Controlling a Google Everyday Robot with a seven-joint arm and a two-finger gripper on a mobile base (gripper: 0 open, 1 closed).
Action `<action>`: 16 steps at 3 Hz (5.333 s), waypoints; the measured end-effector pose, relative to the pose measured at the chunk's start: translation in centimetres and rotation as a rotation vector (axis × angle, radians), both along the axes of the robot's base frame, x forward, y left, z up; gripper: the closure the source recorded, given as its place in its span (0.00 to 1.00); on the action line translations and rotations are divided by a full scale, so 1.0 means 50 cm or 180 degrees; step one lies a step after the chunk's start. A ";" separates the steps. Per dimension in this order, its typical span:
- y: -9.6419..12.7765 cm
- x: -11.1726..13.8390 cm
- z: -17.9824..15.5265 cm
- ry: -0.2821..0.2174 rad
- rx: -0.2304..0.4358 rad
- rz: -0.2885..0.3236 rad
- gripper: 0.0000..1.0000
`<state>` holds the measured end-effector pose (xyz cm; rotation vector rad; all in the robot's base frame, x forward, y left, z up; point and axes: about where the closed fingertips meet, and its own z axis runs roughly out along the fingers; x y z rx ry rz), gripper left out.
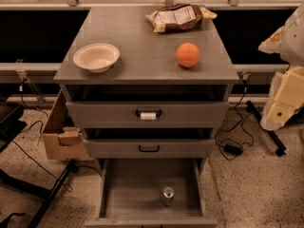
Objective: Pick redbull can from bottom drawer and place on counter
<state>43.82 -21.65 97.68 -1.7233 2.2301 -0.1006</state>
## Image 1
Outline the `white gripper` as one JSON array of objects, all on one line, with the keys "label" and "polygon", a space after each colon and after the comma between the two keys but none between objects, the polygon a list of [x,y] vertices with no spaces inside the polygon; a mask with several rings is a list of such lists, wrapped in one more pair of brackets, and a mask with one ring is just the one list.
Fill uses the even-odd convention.
[{"label": "white gripper", "polygon": [[[283,28],[263,41],[258,50],[272,54],[280,52]],[[304,105],[304,67],[293,66],[285,73],[277,72],[272,80],[269,99],[262,111],[260,125],[265,130],[278,130]]]}]

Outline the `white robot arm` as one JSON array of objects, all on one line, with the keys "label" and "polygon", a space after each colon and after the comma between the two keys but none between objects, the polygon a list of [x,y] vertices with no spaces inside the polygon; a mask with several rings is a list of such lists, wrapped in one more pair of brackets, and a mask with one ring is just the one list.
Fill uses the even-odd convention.
[{"label": "white robot arm", "polygon": [[263,129],[278,130],[304,105],[304,5],[262,42],[258,50],[278,53],[290,65],[285,73],[275,74],[260,120]]}]

